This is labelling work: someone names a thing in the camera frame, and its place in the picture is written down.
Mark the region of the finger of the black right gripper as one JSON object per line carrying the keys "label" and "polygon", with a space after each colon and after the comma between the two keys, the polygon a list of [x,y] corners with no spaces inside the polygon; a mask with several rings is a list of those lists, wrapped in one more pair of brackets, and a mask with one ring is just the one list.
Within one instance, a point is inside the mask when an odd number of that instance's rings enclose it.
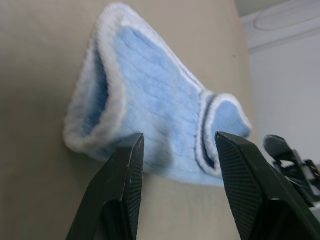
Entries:
{"label": "finger of the black right gripper", "polygon": [[268,134],[263,139],[265,151],[275,161],[300,161],[300,157],[295,149],[291,149],[283,137]]}

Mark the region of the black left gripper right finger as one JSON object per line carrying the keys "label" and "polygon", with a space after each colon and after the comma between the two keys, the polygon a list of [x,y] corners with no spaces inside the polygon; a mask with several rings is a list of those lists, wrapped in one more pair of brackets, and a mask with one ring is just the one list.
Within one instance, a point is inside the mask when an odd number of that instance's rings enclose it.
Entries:
{"label": "black left gripper right finger", "polygon": [[254,143],[222,131],[215,143],[241,240],[320,240],[320,207],[308,207]]}

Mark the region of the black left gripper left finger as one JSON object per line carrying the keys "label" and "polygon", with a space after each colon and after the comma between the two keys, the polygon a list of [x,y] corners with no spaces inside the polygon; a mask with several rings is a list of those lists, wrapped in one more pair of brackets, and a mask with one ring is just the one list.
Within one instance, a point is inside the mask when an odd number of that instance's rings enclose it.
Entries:
{"label": "black left gripper left finger", "polygon": [[65,240],[137,240],[144,135],[119,143],[89,182]]}

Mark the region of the light blue fuzzy cloth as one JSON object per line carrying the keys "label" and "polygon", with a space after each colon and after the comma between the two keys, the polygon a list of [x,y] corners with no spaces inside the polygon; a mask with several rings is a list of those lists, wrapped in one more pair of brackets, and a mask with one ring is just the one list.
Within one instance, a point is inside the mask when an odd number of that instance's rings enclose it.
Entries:
{"label": "light blue fuzzy cloth", "polygon": [[145,172],[222,186],[215,133],[247,138],[251,129],[238,100],[206,89],[131,7],[103,10],[64,120],[68,148],[105,162],[142,133]]}

